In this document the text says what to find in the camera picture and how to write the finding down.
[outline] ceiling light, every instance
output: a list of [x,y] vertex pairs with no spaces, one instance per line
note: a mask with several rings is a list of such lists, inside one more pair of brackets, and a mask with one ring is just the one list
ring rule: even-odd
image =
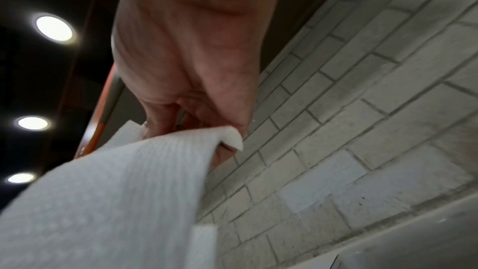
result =
[[20,118],[17,122],[18,126],[30,131],[40,131],[46,129],[50,123],[47,120],[40,117],[24,117]]
[[73,37],[71,27],[57,17],[42,16],[35,23],[38,30],[52,40],[65,42]]
[[33,181],[35,177],[33,173],[22,172],[9,176],[6,181],[12,184],[24,184]]

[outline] brick wall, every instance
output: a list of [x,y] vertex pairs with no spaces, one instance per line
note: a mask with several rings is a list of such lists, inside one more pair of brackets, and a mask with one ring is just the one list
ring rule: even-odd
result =
[[327,0],[206,180],[218,268],[286,268],[474,192],[477,1]]

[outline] round light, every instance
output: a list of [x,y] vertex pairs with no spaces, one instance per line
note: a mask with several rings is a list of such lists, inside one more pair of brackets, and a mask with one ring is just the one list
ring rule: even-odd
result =
[[68,41],[73,37],[73,31],[63,20],[53,16],[42,16],[36,20],[38,30],[55,41]]
[[31,130],[31,131],[40,131],[48,127],[49,123],[44,118],[40,117],[25,117],[17,121],[18,126],[21,128]]
[[24,184],[29,183],[35,179],[35,175],[29,172],[22,172],[14,174],[6,179],[8,183],[12,184]]

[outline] skin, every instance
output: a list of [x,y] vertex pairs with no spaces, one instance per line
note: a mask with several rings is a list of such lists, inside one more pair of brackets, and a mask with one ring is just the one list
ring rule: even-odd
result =
[[[145,137],[231,125],[245,135],[277,0],[120,0],[113,56],[144,106]],[[178,113],[184,111],[179,126]],[[235,154],[219,146],[213,166]]]

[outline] white paper towel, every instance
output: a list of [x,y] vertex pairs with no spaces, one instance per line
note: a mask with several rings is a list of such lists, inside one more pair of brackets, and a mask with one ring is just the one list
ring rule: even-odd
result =
[[[214,151],[221,141],[242,149],[242,139],[222,127],[132,142],[142,132],[128,122],[102,148],[47,173],[5,209],[0,268],[184,268],[198,241],[191,241],[191,227]],[[211,253],[214,247],[204,258],[214,260]]]

